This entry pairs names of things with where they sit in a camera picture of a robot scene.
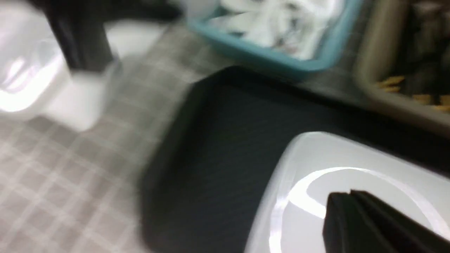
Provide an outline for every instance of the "white plastic container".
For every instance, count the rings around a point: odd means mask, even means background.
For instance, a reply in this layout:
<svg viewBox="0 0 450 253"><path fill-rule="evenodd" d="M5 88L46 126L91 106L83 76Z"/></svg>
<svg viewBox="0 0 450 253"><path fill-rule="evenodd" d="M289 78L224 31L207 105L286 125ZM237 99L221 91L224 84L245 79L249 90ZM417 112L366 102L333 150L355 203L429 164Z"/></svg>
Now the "white plastic container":
<svg viewBox="0 0 450 253"><path fill-rule="evenodd" d="M364 190L450 240L450 180L345 138L310 132L282 155L258 208L245 253L325 253L328 195Z"/></svg>
<svg viewBox="0 0 450 253"><path fill-rule="evenodd" d="M44 116L75 131L90 129L133 67L123 70L121 59L144 55L166 27L109 24L108 41L119 58L103 73L70 71L45 16L24 2L1 2L0 115L21 121Z"/></svg>

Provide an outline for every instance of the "plastic lid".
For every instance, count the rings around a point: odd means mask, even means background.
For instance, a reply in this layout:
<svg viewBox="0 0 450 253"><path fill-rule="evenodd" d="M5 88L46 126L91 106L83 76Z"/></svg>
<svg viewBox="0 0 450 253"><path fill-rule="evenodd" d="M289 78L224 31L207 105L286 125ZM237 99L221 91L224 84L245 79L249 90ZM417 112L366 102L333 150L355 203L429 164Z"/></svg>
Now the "plastic lid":
<svg viewBox="0 0 450 253"><path fill-rule="evenodd" d="M0 4L0 110L32 105L64 65L44 15L21 2Z"/></svg>
<svg viewBox="0 0 450 253"><path fill-rule="evenodd" d="M450 181L416 165L328 133L295 138L261 201L246 253L324 253L331 192L366 190L450 239Z"/></svg>

